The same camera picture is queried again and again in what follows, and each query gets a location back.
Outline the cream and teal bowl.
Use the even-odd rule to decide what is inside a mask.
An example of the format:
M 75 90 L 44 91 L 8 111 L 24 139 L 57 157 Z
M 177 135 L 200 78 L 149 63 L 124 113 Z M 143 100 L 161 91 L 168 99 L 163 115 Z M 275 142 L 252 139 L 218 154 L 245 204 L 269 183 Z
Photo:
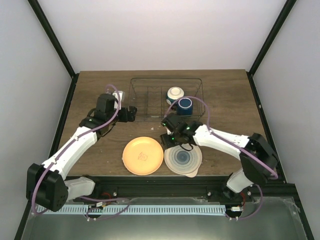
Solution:
M 173 86 L 166 93 L 166 102 L 171 105 L 175 100 L 183 97 L 184 95 L 185 91 L 182 88 Z

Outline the orange plastic plate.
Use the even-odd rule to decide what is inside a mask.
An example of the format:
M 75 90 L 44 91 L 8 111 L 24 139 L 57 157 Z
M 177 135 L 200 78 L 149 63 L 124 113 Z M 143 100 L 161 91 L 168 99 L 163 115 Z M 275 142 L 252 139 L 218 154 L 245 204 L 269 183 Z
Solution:
M 131 140 L 122 153 L 125 168 L 138 176 L 147 176 L 156 172 L 162 165 L 163 159 L 164 150 L 160 143 L 146 136 Z

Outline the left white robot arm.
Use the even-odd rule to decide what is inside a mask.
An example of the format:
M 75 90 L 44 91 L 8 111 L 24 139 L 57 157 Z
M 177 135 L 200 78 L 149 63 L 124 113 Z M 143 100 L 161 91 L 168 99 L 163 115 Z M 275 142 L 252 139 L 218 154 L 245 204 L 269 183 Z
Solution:
M 134 122 L 137 108 L 123 107 L 123 91 L 101 94 L 95 108 L 80 122 L 70 139 L 42 164 L 32 164 L 27 170 L 26 198 L 36 205 L 56 212 L 70 200 L 85 196 L 97 202 L 102 189 L 91 177 L 67 180 L 70 170 L 81 156 L 99 139 L 107 135 L 116 123 Z

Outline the black wire dish rack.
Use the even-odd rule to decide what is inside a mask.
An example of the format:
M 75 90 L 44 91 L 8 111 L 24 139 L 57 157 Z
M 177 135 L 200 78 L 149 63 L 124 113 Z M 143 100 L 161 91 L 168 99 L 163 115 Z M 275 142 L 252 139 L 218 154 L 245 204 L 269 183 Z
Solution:
M 162 119 L 171 102 L 167 100 L 168 90 L 181 88 L 185 96 L 204 100 L 203 81 L 194 77 L 134 77 L 130 80 L 128 105 L 137 108 L 136 117 L 144 120 Z

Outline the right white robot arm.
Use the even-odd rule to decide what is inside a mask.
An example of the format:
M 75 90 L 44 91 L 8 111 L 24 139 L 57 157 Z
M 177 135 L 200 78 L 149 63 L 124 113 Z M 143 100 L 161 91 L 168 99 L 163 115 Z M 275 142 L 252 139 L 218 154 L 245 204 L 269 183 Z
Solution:
M 240 192 L 255 184 L 265 185 L 276 180 L 278 156 L 266 139 L 258 133 L 251 136 L 219 131 L 199 121 L 187 123 L 175 113 L 168 114 L 161 122 L 166 133 L 160 136 L 164 146 L 164 161 L 178 175 L 193 178 L 203 160 L 201 147 L 228 154 L 241 163 L 222 188 L 223 198 L 236 200 Z

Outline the dark blue mug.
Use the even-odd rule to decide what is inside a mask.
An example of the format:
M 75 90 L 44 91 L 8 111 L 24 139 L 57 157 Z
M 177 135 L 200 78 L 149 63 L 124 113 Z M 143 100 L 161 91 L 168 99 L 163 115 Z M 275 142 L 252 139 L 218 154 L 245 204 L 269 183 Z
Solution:
M 191 116 L 193 114 L 193 102 L 185 97 L 178 100 L 176 104 L 176 113 L 179 116 Z

